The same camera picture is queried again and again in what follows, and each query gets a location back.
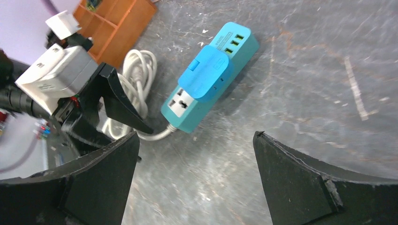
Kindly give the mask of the teal power strip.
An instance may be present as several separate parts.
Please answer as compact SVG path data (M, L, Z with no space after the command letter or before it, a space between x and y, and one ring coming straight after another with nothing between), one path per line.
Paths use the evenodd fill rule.
M259 49L250 28L228 22L179 77L161 107L172 127L191 133Z

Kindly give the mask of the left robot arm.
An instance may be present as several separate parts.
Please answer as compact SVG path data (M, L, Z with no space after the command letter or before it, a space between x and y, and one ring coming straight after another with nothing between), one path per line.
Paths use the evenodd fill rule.
M34 97L21 90L14 82L17 73L16 62L0 54L0 106L2 109L26 113L32 117L51 121L70 148L86 154L111 143L111 138L97 130L99 102L103 99L107 117L138 131L151 134L153 129L143 118L125 94L117 71L109 64L97 64L85 50L71 53L61 60L50 73L69 76L80 86L80 90L65 97L52 97L39 103Z

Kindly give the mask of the blue square plug adapter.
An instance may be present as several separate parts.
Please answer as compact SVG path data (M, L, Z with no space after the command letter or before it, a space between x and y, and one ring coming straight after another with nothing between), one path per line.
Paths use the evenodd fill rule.
M178 79L178 85L193 99L208 102L221 91L234 66L228 55L206 45Z

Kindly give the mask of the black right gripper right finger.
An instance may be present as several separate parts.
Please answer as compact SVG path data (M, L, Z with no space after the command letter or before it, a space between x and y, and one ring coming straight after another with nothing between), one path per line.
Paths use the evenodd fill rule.
M253 147L273 224L397 224L397 180L330 165L263 131Z

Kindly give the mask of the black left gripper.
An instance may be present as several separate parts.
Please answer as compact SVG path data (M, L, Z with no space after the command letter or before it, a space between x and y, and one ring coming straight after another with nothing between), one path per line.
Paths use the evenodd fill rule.
M61 99L62 106L54 115L61 131L77 149L100 149L112 142L111 138L97 130L99 111L103 107L101 98L104 99L109 118L138 131L153 133L153 129L144 122L127 97L116 69L101 63L99 71L94 72L79 93Z

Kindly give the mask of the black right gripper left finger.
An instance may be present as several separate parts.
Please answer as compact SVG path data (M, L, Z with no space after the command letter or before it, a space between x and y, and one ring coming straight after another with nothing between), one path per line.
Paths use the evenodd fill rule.
M117 141L51 170L0 182L3 225L119 225L140 140Z

